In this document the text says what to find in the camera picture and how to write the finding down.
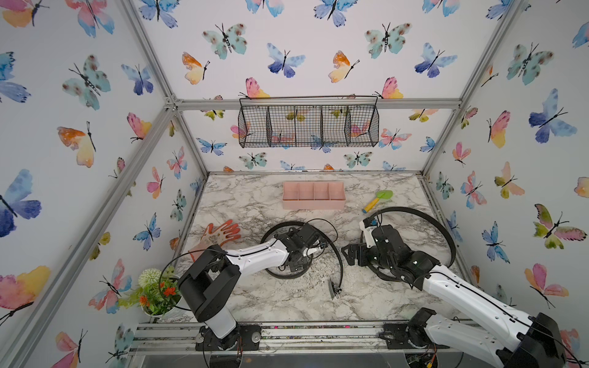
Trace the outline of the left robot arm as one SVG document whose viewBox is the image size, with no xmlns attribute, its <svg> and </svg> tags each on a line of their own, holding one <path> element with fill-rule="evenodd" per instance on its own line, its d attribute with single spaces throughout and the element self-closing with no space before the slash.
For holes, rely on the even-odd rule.
<svg viewBox="0 0 589 368">
<path fill-rule="evenodd" d="M 239 324 L 227 307 L 239 281 L 260 271 L 281 279 L 302 277 L 313 261 L 334 242 L 308 222 L 279 223 L 265 233 L 261 243 L 248 248 L 224 250 L 220 245 L 185 252 L 196 255 L 190 267 L 176 283 L 181 311 L 190 311 L 199 323 L 203 351 L 227 351 L 233 348 L 255 350 L 259 342 L 252 337 L 261 329 Z"/>
</svg>

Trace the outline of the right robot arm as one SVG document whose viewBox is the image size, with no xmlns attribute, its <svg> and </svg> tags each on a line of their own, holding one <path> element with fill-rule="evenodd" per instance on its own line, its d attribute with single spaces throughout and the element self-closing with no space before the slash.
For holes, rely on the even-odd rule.
<svg viewBox="0 0 589 368">
<path fill-rule="evenodd" d="M 349 265 L 384 269 L 411 288 L 431 294 L 465 314 L 472 324 L 421 308 L 407 324 L 412 345 L 451 347 L 493 367 L 564 367 L 576 357 L 555 320 L 536 316 L 465 282 L 433 256 L 412 250 L 391 225 L 362 225 L 364 242 L 342 249 Z"/>
</svg>

